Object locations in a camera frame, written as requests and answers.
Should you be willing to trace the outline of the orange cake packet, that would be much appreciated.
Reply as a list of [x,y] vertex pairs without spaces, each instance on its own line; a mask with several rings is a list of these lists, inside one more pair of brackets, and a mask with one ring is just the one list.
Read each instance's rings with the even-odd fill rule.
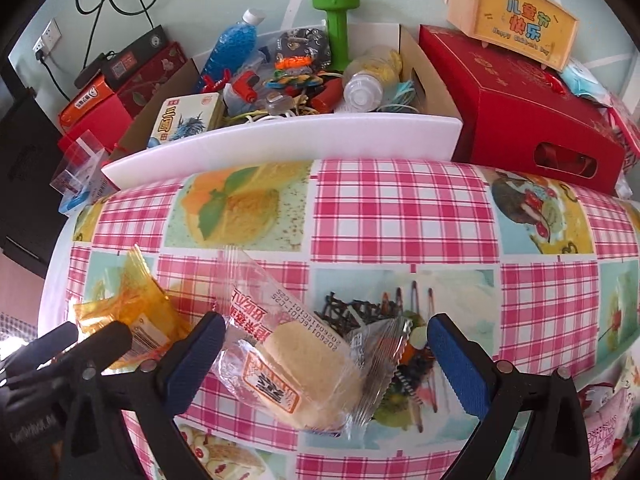
[[74,312],[77,326],[86,335],[114,321],[124,323],[131,333],[131,348],[110,370],[133,370],[144,360],[159,360],[175,342],[189,335],[192,325],[152,277],[137,245],[128,250],[118,277],[114,295],[75,304]]

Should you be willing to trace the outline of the pink swiss roll packet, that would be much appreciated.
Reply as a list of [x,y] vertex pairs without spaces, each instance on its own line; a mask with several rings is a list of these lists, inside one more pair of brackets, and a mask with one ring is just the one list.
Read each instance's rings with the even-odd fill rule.
[[629,388],[620,388],[585,420],[592,472],[612,463],[614,444],[623,439],[633,406],[634,394]]

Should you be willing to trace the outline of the steamed cake clear packet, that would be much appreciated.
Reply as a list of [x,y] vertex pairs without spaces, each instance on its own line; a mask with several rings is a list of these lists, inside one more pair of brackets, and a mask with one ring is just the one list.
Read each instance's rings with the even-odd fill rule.
[[341,335],[237,247],[218,250],[215,285],[227,331],[214,373],[224,386],[296,430],[360,439],[407,347],[408,318]]

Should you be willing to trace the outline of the clear plastic box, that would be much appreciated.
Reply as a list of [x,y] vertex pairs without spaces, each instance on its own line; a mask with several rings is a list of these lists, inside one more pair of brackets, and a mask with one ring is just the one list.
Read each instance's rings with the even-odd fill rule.
[[108,151],[90,130],[73,140],[64,152],[50,182],[62,198],[58,211],[70,217],[87,205],[117,191],[104,176],[102,167],[108,162]]

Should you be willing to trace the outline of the pink plaid tablecloth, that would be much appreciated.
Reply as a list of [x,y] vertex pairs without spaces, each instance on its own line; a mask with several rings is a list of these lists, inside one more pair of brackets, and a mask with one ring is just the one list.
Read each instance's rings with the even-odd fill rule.
[[524,373],[612,384],[639,350],[639,206],[544,177],[426,160],[181,169],[71,216],[38,328],[110,296],[138,246],[176,309],[213,307],[238,246],[319,313],[444,312]]

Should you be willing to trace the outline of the red orange boxes stack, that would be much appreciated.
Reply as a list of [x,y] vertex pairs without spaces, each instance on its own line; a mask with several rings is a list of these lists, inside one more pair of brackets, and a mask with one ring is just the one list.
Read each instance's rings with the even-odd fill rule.
[[156,26],[114,54],[87,68],[86,83],[58,114],[58,148],[68,150],[90,132],[111,151],[152,97],[188,62],[177,41]]

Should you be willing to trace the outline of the red patterned flat box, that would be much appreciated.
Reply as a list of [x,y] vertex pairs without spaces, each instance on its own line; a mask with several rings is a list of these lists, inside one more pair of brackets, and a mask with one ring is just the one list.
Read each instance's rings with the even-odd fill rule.
[[608,108],[608,121],[625,151],[623,173],[628,174],[639,161],[639,126],[632,120],[626,105],[615,94],[610,94],[610,100],[612,106]]

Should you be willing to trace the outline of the blue water bottle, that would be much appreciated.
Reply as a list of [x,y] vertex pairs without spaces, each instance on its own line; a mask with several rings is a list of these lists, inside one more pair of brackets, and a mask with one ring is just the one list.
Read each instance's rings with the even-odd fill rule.
[[245,63],[255,49],[257,27],[265,17],[262,11],[249,8],[238,22],[222,32],[201,70],[195,92],[202,92],[209,79],[221,81],[225,70],[234,74]]

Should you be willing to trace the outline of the large red gift box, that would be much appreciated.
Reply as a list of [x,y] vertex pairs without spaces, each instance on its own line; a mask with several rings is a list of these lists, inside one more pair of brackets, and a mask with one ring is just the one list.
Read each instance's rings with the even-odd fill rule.
[[449,28],[421,26],[419,44],[462,118],[456,162],[614,192],[624,150],[600,108],[553,70]]

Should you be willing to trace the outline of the blue wet wipes pack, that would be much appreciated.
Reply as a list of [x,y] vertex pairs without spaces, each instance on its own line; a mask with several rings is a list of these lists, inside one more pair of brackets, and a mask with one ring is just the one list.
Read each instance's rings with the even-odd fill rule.
[[590,99],[602,106],[611,105],[608,90],[600,84],[584,64],[574,58],[567,60],[565,67],[560,73],[560,77],[574,96]]

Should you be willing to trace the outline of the clear plastic bottle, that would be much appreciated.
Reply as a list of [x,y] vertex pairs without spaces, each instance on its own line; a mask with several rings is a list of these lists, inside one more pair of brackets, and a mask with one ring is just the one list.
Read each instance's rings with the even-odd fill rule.
[[393,99],[402,71],[402,59],[395,49],[372,47],[345,68],[342,77],[346,110],[374,112]]

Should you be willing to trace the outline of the cardboard box of toys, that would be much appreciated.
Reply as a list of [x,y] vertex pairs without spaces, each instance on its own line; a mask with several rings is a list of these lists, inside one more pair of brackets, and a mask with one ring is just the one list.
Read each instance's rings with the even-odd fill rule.
[[[258,47],[247,64],[218,92],[226,109],[217,129],[270,119],[355,113],[346,110],[343,101],[343,74],[317,73],[305,67],[297,75],[285,77],[274,69],[273,61],[281,53],[277,45],[301,44],[309,33],[309,28],[302,27],[259,36]],[[405,27],[386,23],[351,24],[348,43],[353,60],[376,46],[395,49],[402,59],[400,83],[393,99],[369,113],[436,115],[461,120],[446,84]],[[176,96],[197,94],[194,91],[197,82],[198,68],[192,58],[188,58],[186,65],[134,118],[112,149],[110,162],[148,150],[146,144],[163,102]]]

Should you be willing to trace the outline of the green dumbbell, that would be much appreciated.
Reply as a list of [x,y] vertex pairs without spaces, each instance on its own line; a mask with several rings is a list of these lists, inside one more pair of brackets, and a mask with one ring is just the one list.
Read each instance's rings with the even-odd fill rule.
[[330,70],[342,72],[350,63],[347,12],[360,7],[360,0],[311,0],[312,6],[326,14],[326,36],[331,48]]

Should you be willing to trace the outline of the yellow childrens day box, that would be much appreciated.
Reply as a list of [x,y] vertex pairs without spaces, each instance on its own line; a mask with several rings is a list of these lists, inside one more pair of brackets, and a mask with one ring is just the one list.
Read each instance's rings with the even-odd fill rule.
[[564,70],[578,31],[578,18],[553,0],[444,0],[447,21],[483,44]]

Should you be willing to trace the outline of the wall power socket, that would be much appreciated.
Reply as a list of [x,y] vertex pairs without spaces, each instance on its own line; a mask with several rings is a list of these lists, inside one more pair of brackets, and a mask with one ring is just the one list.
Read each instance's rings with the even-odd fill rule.
[[42,34],[38,37],[32,50],[35,54],[41,53],[43,56],[48,56],[55,48],[58,40],[60,40],[62,34],[58,28],[58,23],[54,18],[49,21]]

